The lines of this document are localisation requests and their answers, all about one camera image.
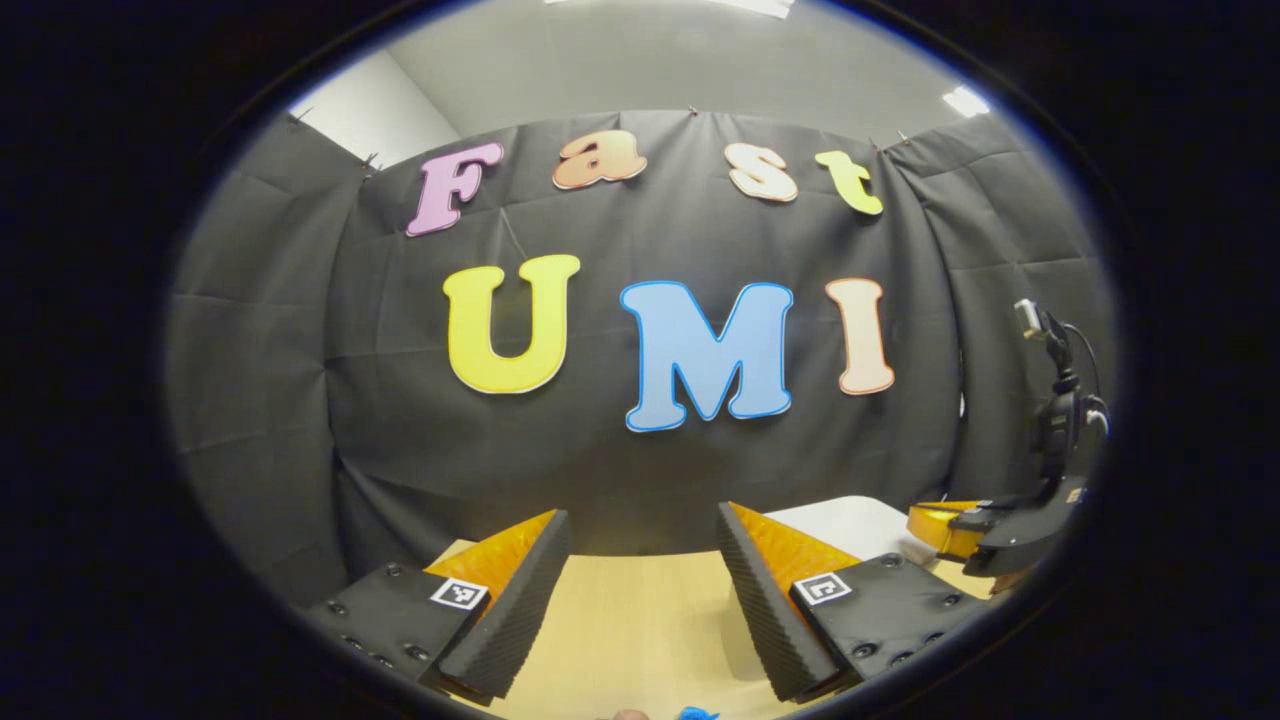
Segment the black backdrop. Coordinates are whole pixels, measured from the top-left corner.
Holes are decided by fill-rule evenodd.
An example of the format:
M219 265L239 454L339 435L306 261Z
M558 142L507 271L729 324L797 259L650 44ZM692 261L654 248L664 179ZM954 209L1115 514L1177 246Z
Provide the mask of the black backdrop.
M644 173L554 187L559 147L609 128L637 137ZM407 237L422 161L492 141L506 155L458 224ZM800 196L741 193L723 159L731 142L780 152ZM828 150L870 169L883 214L840 199L813 159ZM1027 487L1027 419L1052 366L1019 334L1021 297L1080 325L1108 393L1119 389L1096 231L1048 163L989 118L879 151L756 118L607 113L370 173L306 126L275 122L210 201L173 299L166 386L193 487L248 568L300 602L548 507L571 512L580 553L689 552L714 547L709 519L723 500L769 511L867 495L905 510ZM517 355L529 343L517 270L559 252L582 263L559 373L516 396L458 382L444 279L503 268L492 337ZM896 379L879 393L837 387L844 333L823 288L847 277L884 288ZM653 279L689 286L717 332L742 286L791 288L791 407L630 432L639 337L617 297ZM1092 384L1083 352L1079 365ZM684 388L677 398L689 404Z

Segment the foam letter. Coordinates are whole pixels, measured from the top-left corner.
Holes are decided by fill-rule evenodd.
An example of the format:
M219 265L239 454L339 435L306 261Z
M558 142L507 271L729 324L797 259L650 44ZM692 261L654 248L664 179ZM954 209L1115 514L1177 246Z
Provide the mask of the foam letter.
M790 202L800 195L796 181L783 172L786 161L768 147L735 142L724 149L724 159L733 165L728 179L751 197Z
M568 340L568 278L581 268L572 255L526 260L520 277L532 286L532 332L529 350L502 357L489 343L493 291L502 268L461 270L444 281L449 296L449 365L467 387L488 393L529 392L547 383L564 361Z
M462 217L462 213L451 208L453 193L457 192L458 199L466 202L480 190L480 165L474 163L494 165L498 160L502 160L502 145L490 142L422 163L425 178L422 196L417 201L417 217L404 233L413 237L453 227ZM460 173L458 168L463 163L472 164Z
M719 337L681 283L634 284L621 301L640 327L640 404L627 413L632 430L666 430L685 421L685 407L676 402L677 373L703 420L719 413L739 369L730 415L760 418L791 406L782 382L790 290L773 283L744 287Z
M849 278L827 283L827 296L840 306L845 323L845 372L840 389L869 395L893 384L893 370L884 364L879 315L876 304L884 295L879 283Z
M879 199L867 195L867 188L863 187L863 181L872 179L870 172L850 160L849 155L840 150L832 150L814 155L814 160L831 170L831 179L836 181L836 191L845 199L845 202L849 202L850 208L868 215L879 215L884 210Z
M649 164L636 150L636 136L625 129L584 135L562 147L561 158L564 161L552 174L561 190L586 187L598 179L634 178Z

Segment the orange letter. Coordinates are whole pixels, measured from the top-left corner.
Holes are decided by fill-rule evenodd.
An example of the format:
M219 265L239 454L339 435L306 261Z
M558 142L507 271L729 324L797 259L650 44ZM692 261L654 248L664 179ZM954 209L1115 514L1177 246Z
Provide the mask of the orange letter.
M786 161L768 147L735 142L724 149L724 159L733 165L728 179L751 197L791 202L800 195L796 181L782 172Z
M893 384L893 370L884 364L879 315L876 302L884 295L879 283L847 278L827 283L827 296L840 306L845 323L845 373L840 389L849 395L869 395Z
M634 178L649 164L636 150L636 136L625 129L584 135L562 147L561 158L564 161L552 174L561 190L586 187L598 179Z

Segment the ribbed foam pad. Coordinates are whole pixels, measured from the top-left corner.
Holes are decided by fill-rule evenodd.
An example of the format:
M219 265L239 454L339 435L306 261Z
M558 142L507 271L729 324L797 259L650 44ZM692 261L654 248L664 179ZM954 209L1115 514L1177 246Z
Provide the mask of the ribbed foam pad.
M818 639L778 592L764 559L727 502L718 506L716 539L733 579L751 644L778 700L792 700L838 671Z
M481 694L506 697L529 657L552 591L568 560L568 512L558 510L506 591L440 661L440 671Z

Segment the letter m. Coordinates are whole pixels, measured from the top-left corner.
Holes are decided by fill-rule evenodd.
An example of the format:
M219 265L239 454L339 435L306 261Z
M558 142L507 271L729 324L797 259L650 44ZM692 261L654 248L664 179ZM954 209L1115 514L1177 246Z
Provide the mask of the letter m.
M685 421L676 402L676 375L703 420L719 413L740 375L730 415L740 419L785 413L783 331L791 291L773 283L742 288L719 337L689 288L677 282L646 282L622 291L622 306L640 327L640 404L627 413L635 432L666 430Z

